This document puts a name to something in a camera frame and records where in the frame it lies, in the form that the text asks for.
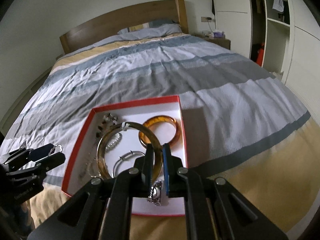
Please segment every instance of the cable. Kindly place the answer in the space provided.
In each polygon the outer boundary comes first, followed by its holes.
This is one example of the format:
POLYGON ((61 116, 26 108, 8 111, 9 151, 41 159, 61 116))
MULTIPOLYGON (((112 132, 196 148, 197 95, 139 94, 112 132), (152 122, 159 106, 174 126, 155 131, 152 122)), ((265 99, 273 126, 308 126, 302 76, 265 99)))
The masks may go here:
POLYGON ((209 25, 210 31, 213 33, 213 31, 212 31, 212 29, 211 29, 211 27, 210 27, 210 24, 209 24, 209 20, 208 20, 208 19, 207 19, 207 23, 208 23, 208 25, 209 25))

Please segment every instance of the bed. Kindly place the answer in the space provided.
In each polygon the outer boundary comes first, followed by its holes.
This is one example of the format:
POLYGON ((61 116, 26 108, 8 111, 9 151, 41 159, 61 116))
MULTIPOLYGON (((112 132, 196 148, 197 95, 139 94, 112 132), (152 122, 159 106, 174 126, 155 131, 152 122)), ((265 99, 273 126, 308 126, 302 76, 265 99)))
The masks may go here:
MULTIPOLYGON (((189 167, 225 177, 290 239, 320 204, 320 128, 275 76, 188 34, 184 0, 121 8, 60 37, 66 53, 27 103, 0 148, 63 145, 66 162, 29 201, 38 226, 67 197, 60 186, 74 143, 96 106, 179 95, 189 167), (177 24, 117 34, 159 19, 177 24)), ((132 216, 130 239, 186 239, 184 217, 132 216)))

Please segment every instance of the wall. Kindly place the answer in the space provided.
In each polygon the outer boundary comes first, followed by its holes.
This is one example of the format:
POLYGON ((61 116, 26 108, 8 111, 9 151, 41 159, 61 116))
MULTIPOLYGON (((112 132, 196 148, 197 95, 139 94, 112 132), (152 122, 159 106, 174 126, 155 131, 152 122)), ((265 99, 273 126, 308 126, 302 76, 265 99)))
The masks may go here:
MULTIPOLYGON (((0 22, 0 120, 63 50, 59 36, 106 12, 152 0, 15 0, 0 22)), ((211 0, 185 0, 189 32, 208 30, 211 0)))

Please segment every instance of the power socket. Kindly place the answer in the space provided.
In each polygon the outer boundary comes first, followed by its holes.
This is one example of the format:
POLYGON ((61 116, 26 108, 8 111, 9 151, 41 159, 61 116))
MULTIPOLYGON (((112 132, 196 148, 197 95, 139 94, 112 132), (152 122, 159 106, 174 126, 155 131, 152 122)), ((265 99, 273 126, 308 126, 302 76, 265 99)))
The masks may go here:
POLYGON ((213 22, 211 17, 201 17, 202 22, 213 22))

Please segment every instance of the orange bangle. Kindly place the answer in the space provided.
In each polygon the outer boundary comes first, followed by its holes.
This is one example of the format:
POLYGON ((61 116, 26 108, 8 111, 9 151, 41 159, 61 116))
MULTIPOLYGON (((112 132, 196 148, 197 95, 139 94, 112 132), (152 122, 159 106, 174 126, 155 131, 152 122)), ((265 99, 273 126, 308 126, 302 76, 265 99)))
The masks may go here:
MULTIPOLYGON (((146 120, 142 125, 150 128, 152 125, 159 122, 168 122, 176 128, 176 133, 172 140, 169 142, 170 147, 172 147, 179 140, 181 134, 180 126, 174 118, 167 115, 158 115, 146 120)), ((143 132, 139 132, 139 141, 145 148, 147 148, 147 144, 150 143, 149 139, 143 134, 143 132)))

